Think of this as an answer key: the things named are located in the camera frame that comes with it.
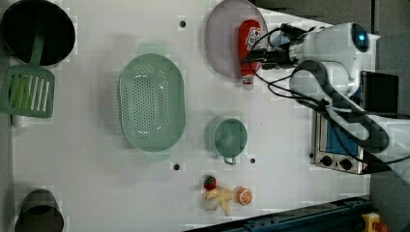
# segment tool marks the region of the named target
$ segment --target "green spatula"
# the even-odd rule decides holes
[[[55,77],[40,66],[44,27],[37,26],[30,63],[11,66],[0,93],[0,112],[49,118],[53,112]]]

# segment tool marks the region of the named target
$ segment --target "black cable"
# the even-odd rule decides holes
[[[277,31],[279,31],[279,30],[280,30],[280,28],[275,28],[274,30],[268,32],[267,34],[265,34],[264,36],[262,36],[261,38],[259,38],[259,39],[253,44],[253,46],[251,47],[250,52],[254,51],[256,45],[257,45],[258,43],[260,43],[263,39],[265,39],[267,36],[271,36],[273,33],[277,32]],[[278,83],[278,82],[281,82],[281,81],[283,81],[283,80],[285,80],[285,79],[291,78],[291,77],[292,77],[292,74],[290,74],[290,75],[288,75],[288,76],[286,76],[286,77],[283,77],[283,78],[281,78],[281,79],[278,79],[278,80],[269,82],[269,81],[267,81],[265,78],[263,78],[262,76],[260,76],[258,73],[256,73],[256,70],[252,67],[250,60],[248,60],[248,64],[249,64],[249,66],[250,66],[250,69],[251,69],[252,72],[254,73],[254,75],[256,75],[260,80],[262,80],[263,82],[265,82],[266,84],[268,84],[268,89],[269,89],[269,91],[271,91],[271,92],[272,92],[273,94],[275,94],[276,96],[282,97],[282,98],[286,98],[286,99],[297,100],[300,104],[302,104],[302,105],[304,105],[304,106],[306,106],[306,107],[309,107],[309,108],[311,108],[311,109],[313,109],[313,110],[315,110],[315,111],[318,111],[318,112],[326,112],[326,105],[328,104],[327,102],[325,102],[325,101],[318,101],[318,100],[316,100],[316,99],[314,99],[314,98],[311,98],[311,97],[309,97],[309,96],[306,96],[306,95],[304,95],[304,94],[298,93],[298,92],[293,91],[293,90],[290,90],[290,89],[285,89],[285,88],[283,88],[283,87],[280,87],[280,86],[276,85],[276,83]],[[286,96],[286,95],[277,93],[277,92],[274,91],[274,89],[272,89],[272,86],[275,87],[275,88],[277,88],[277,89],[280,89],[280,90],[282,90],[282,91],[288,92],[288,93],[292,94],[293,96]],[[350,115],[355,115],[355,114],[356,114],[356,115],[366,115],[366,114],[369,114],[369,112],[366,112],[366,111],[362,111],[362,112],[357,112],[357,111],[355,111],[355,112],[353,112],[353,111],[352,111],[352,112],[348,112],[347,114],[350,114]],[[395,115],[395,116],[402,116],[402,117],[408,117],[408,118],[410,118],[410,115],[407,115],[407,114],[385,114],[385,115]],[[357,160],[357,161],[359,161],[359,162],[365,163],[363,160],[358,159],[357,156],[355,156],[355,155],[353,155],[353,154],[350,153],[350,151],[347,149],[347,147],[341,142],[340,136],[337,134],[336,131],[335,131],[335,135],[336,135],[337,141],[338,141],[338,143],[340,144],[341,148],[347,153],[347,156],[349,156],[349,157],[351,157],[352,159]],[[408,160],[408,159],[410,159],[410,156],[405,157],[405,158],[402,158],[402,159],[395,159],[395,160],[387,161],[387,162],[384,162],[384,163],[385,163],[385,164],[392,164],[392,163],[395,163],[395,162],[400,162],[400,161]]]
[[[403,117],[403,118],[410,118],[409,114],[401,114],[401,113],[383,113],[383,112],[371,112],[371,111],[352,111],[352,112],[338,112],[339,115],[352,115],[352,116],[361,116],[361,115],[368,115],[372,114],[375,116],[380,116],[380,117]]]
[[[405,157],[405,158],[401,158],[401,159],[394,159],[394,160],[387,161],[387,162],[384,162],[384,163],[386,163],[386,164],[392,164],[392,163],[395,163],[395,162],[400,162],[400,161],[404,161],[404,160],[408,160],[408,159],[410,159],[410,156]]]

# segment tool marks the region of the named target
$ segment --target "orange toy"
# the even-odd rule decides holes
[[[252,201],[252,193],[247,188],[240,188],[236,193],[238,202],[246,206]]]

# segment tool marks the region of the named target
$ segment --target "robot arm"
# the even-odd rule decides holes
[[[290,89],[312,102],[306,103],[306,98],[298,101],[305,101],[302,103],[308,106],[326,102],[326,107],[317,105],[316,110],[410,185],[410,120],[367,114],[348,98],[359,89],[360,72],[371,59],[365,29],[356,23],[345,23],[303,31],[282,24],[264,37],[277,30],[290,42],[277,47],[279,51],[252,50],[242,63],[261,62],[262,67],[270,63],[297,65]]]
[[[366,114],[345,93],[350,72],[338,62],[302,62],[293,72],[290,86],[318,101],[329,104],[321,112],[359,146],[384,162],[410,155],[410,121]],[[410,185],[410,159],[388,164]]]

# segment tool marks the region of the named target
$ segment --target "green strainer basket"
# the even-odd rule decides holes
[[[119,82],[121,124],[130,143],[146,152],[172,147],[184,132],[184,79],[166,57],[144,54],[124,68]]]

